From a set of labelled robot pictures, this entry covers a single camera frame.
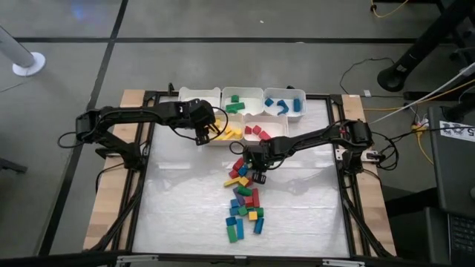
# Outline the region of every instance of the sticker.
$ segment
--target sticker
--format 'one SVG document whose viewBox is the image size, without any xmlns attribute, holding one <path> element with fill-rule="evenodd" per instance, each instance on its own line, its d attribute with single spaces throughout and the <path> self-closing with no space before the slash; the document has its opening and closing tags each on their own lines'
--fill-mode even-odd
<svg viewBox="0 0 475 267">
<path fill-rule="evenodd" d="M 461 123 L 456 123 L 456 122 L 439 121 L 439 124 L 440 124 L 440 128 L 473 127 L 471 125 L 463 125 Z M 442 129 L 440 130 L 440 135 L 450 137 L 450 138 L 475 142 L 475 129 L 470 129 L 470 128 Z"/>
</svg>

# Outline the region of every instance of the table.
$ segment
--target table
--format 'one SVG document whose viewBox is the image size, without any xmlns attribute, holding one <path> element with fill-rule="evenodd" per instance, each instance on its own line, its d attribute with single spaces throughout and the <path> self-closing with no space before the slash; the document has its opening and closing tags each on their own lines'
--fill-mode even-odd
<svg viewBox="0 0 475 267">
<path fill-rule="evenodd" d="M 121 106 L 141 106 L 143 104 L 144 94 L 144 90 L 125 90 Z M 344 114 L 347 119 L 364 119 L 361 100 L 358 96 L 342 96 L 341 99 L 343 101 Z M 124 139 L 126 142 L 133 142 L 135 140 L 136 129 L 137 124 L 116 125 L 114 128 L 114 134 L 119 138 Z M 146 140 L 146 132 L 147 131 L 142 132 L 140 142 Z M 105 168 L 117 165 L 121 163 L 121 161 L 122 159 L 119 157 L 108 158 L 105 162 Z M 370 171 L 376 172 L 376 167 L 374 165 L 365 163 L 364 167 Z M 111 223 L 116 219 L 121 205 L 126 174 L 127 170 L 117 167 L 102 175 L 99 191 L 96 196 L 96 202 L 91 215 L 90 225 L 84 242 L 84 248 L 90 248 L 95 245 L 100 237 L 107 231 L 108 227 L 110 227 Z M 137 177 L 138 175 L 135 174 L 134 182 L 131 184 L 132 187 L 134 187 L 135 182 L 137 182 Z M 396 254 L 379 181 L 366 173 L 359 174 L 357 177 L 362 210 L 366 223 L 383 246 L 390 253 Z M 130 216 L 122 229 L 128 229 L 129 224 Z M 362 254 L 363 248 L 361 238 L 359 237 L 359 232 L 354 223 L 353 229 L 355 229 L 353 232 L 355 235 L 356 253 Z M 120 239 L 117 240 L 117 248 L 125 248 L 127 236 L 128 231 L 122 231 Z"/>
</svg>

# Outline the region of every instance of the concrete floor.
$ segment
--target concrete floor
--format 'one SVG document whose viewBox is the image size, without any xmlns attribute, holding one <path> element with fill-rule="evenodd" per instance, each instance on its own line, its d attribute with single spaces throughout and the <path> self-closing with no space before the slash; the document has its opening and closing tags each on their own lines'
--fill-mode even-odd
<svg viewBox="0 0 475 267">
<path fill-rule="evenodd" d="M 293 85 L 308 93 L 343 93 L 338 81 L 352 63 L 369 57 L 398 59 L 410 46 L 378 44 L 382 43 L 379 39 L 416 38 L 439 15 L 433 5 L 408 4 L 387 19 L 377 19 L 368 11 L 369 0 L 134 0 L 128 2 L 122 24 L 117 24 L 119 31 L 113 32 L 121 3 L 0 0 L 0 25 L 13 36 L 51 38 L 28 38 L 30 43 L 23 44 L 47 58 L 46 68 L 33 78 L 14 76 L 10 61 L 0 57 L 0 90 L 27 80 L 0 94 L 0 156 L 29 168 L 25 175 L 0 172 L 0 257 L 37 253 L 71 156 L 69 150 L 57 147 L 56 138 L 74 129 L 75 117 L 88 105 L 118 105 L 125 89 L 164 90 L 169 82 L 176 88 Z M 380 4 L 378 11 L 386 13 L 394 7 Z M 109 45 L 113 48 L 109 58 L 106 48 L 111 37 L 297 37 L 320 41 L 139 43 L 143 40 L 136 39 L 137 43 L 123 43 L 118 39 Z M 97 38 L 103 38 L 102 42 L 97 43 Z M 372 41 L 325 41 L 341 38 Z M 433 90 L 451 78 L 463 66 L 448 59 L 454 49 L 450 44 L 439 46 L 411 74 L 404 90 Z M 389 93 L 376 82 L 377 73 L 387 66 L 388 62 L 360 65 L 348 73 L 344 86 L 354 94 L 370 90 L 374 96 L 391 96 L 363 99 L 365 107 L 400 106 L 402 92 Z M 425 108 L 427 105 L 420 107 L 421 116 Z M 366 115 L 373 120 L 382 114 Z M 389 136 L 403 133 L 409 130 L 412 117 L 410 112 L 400 113 L 373 130 Z M 424 144 L 430 152 L 428 136 L 424 136 Z M 103 165 L 95 147 L 86 145 L 80 154 L 52 247 L 54 254 L 81 251 L 94 204 L 94 179 Z M 379 172 L 385 196 L 434 186 L 433 168 L 419 152 L 415 138 L 401 141 L 398 148 L 399 167 Z M 414 161 L 420 162 L 419 167 L 410 169 Z"/>
</svg>

